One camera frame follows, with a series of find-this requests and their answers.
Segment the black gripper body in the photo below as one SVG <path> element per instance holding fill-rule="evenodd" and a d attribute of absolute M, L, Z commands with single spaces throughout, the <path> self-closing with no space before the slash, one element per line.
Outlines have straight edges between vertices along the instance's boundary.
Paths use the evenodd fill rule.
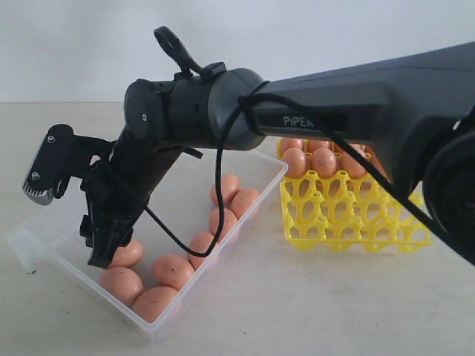
<path fill-rule="evenodd" d="M 150 195 L 119 177 L 107 160 L 93 163 L 91 173 L 91 178 L 84 179 L 81 184 L 91 226 L 133 226 Z"/>

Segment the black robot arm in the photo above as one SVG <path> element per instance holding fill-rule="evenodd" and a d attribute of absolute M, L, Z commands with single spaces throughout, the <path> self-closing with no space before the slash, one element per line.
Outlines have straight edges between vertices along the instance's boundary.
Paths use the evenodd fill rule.
<path fill-rule="evenodd" d="M 89 265 L 111 264 L 185 149 L 248 151 L 267 136 L 369 145 L 382 186 L 405 202 L 421 183 L 427 212 L 417 219 L 474 261 L 473 43 L 276 82 L 221 63 L 197 68 L 181 49 L 174 57 L 174 80 L 128 86 L 125 127 L 82 182 Z"/>

